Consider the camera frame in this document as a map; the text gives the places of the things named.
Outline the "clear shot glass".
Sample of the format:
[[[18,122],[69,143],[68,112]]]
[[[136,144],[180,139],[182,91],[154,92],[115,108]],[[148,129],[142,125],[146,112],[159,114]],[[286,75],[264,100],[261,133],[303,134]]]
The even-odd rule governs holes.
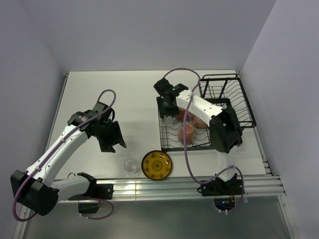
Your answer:
[[[164,117],[162,119],[162,124],[163,125],[171,125],[174,123],[174,118],[173,117]]]
[[[124,169],[131,175],[136,175],[140,172],[140,164],[137,160],[129,158],[124,162]]]

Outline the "pink mug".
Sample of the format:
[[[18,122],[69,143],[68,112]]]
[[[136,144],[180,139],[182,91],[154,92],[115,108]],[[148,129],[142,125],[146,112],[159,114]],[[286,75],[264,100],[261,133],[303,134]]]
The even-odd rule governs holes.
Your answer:
[[[194,127],[191,124],[186,124],[184,128],[180,129],[177,138],[182,144],[189,145],[194,139]]]
[[[187,112],[187,113],[185,113],[185,112],[186,112],[185,109],[183,109],[183,108],[178,108],[178,114],[175,116],[175,119],[176,119],[177,121],[183,121],[184,116],[187,115],[187,118],[188,118],[188,119],[193,120],[194,114],[192,114],[191,112]]]

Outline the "red floral patterned bowl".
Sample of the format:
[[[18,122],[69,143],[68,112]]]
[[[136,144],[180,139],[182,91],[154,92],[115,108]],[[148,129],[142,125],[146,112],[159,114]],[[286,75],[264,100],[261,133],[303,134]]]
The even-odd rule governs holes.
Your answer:
[[[197,127],[197,128],[207,128],[208,127],[208,125],[203,120],[198,118],[197,116],[193,117],[191,125],[193,127]]]

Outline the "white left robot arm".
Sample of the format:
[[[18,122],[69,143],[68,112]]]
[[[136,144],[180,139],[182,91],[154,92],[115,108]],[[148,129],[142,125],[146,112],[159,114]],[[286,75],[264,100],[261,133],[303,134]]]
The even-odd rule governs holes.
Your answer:
[[[114,146],[126,147],[111,106],[97,102],[93,109],[74,113],[60,137],[25,171],[10,177],[14,204],[20,203],[45,216],[62,200],[73,196],[91,199],[97,194],[97,180],[87,173],[55,182],[57,173],[89,138],[97,139],[101,152],[114,153]]]

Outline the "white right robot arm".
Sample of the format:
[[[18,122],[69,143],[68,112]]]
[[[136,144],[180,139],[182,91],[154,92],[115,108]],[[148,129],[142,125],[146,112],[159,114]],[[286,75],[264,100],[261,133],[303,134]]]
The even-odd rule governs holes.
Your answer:
[[[207,125],[209,141],[217,151],[216,176],[219,179],[215,183],[216,190],[227,194],[233,188],[231,179],[237,172],[235,153],[242,144],[242,128],[235,110],[217,106],[183,84],[173,86],[165,78],[157,81],[154,89],[159,94],[157,104],[161,119],[184,116],[183,121],[186,121],[188,113],[191,113]]]

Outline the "clear shot glass front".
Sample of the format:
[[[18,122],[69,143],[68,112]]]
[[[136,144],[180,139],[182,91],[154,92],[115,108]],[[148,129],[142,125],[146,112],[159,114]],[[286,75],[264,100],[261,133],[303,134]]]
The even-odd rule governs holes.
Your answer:
[[[140,172],[140,164],[137,160],[129,158],[124,162],[124,169],[131,175],[136,175]]]

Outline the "yellow patterned plate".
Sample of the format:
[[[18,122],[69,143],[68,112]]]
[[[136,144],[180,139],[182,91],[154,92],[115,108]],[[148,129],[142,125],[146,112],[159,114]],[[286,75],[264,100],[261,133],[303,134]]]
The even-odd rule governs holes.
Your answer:
[[[164,180],[172,172],[171,157],[160,150],[150,151],[143,157],[141,169],[143,174],[151,180]]]

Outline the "aluminium rail frame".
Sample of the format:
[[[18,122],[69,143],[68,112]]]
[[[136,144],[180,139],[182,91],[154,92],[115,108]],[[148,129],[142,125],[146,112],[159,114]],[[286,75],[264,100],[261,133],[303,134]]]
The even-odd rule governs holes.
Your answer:
[[[112,180],[112,215],[87,220],[78,202],[62,201],[47,216],[18,223],[16,239],[298,239],[279,176],[245,176],[244,201],[224,215],[217,197],[198,193],[189,177]]]

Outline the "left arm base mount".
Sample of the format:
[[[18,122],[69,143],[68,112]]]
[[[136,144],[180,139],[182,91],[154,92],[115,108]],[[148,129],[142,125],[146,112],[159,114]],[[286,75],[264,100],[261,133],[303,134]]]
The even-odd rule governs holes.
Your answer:
[[[82,215],[92,217],[97,212],[109,210],[109,215],[114,211],[114,205],[109,201],[113,197],[113,184],[97,184],[91,196],[75,195],[68,201],[78,201],[78,212]]]

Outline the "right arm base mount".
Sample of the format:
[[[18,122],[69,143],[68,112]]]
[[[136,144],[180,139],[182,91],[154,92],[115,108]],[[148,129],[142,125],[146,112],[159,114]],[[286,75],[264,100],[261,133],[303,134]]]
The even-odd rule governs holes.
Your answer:
[[[241,195],[242,189],[242,180],[237,179],[237,174],[235,174],[235,176],[227,182],[224,182],[220,178],[216,178],[208,184],[201,185],[197,188],[197,192],[204,197],[226,196],[226,198],[214,199],[216,208],[225,211],[235,207],[235,196]]]

